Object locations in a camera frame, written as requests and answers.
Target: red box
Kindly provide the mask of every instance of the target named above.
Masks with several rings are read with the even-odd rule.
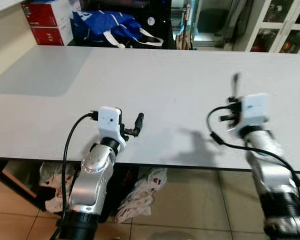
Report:
[[[72,17],[73,8],[69,0],[33,1],[22,4],[31,27],[56,27]]]
[[[69,20],[59,27],[34,26],[31,31],[38,45],[66,46],[74,38]]]

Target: blue bag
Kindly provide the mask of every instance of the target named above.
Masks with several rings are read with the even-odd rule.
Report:
[[[115,37],[137,41],[139,44],[161,47],[163,40],[152,36],[132,15],[116,11],[74,11],[75,35],[84,41],[108,41],[118,48],[125,48]],[[159,42],[140,42],[143,36],[152,37]]]

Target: silver robotic arm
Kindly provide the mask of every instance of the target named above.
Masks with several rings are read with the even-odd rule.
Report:
[[[220,145],[247,150],[254,184],[264,213],[264,232],[271,239],[300,239],[300,180],[283,160],[284,151],[270,131],[264,129],[268,120],[267,95],[237,97],[238,75],[233,79],[233,94],[228,105],[212,110],[207,117],[211,137]],[[245,146],[231,145],[212,131],[211,113],[228,109],[221,121],[229,122],[230,131],[244,141]]]
[[[134,129],[121,123],[122,111],[102,107],[98,111],[100,144],[92,146],[81,161],[81,170],[69,196],[68,208],[60,222],[60,240],[93,240],[107,193],[107,184],[114,172],[116,156],[125,149],[132,135],[137,137],[144,114],[139,113]]]

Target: white cabinet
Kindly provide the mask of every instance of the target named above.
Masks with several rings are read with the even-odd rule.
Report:
[[[234,50],[300,54],[300,0],[265,0],[257,21],[248,25],[253,30],[247,27],[249,37],[239,38]]]

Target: crumpled fabric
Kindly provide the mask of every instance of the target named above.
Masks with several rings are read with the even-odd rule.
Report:
[[[167,182],[167,168],[152,168],[134,184],[133,190],[121,202],[115,216],[117,223],[139,215],[151,215],[150,205],[154,202],[153,195]]]
[[[175,38],[176,49],[178,50],[191,50],[191,35],[190,33],[185,33],[185,44],[184,49],[182,48],[182,41],[184,39],[184,33],[182,32],[180,35],[177,35]]]
[[[54,198],[45,201],[45,209],[50,213],[58,213],[62,211],[61,171],[61,163],[44,162],[40,167],[39,185],[55,189]],[[67,200],[69,199],[69,193],[74,174],[75,169],[73,165],[67,164],[65,169],[65,192]]]

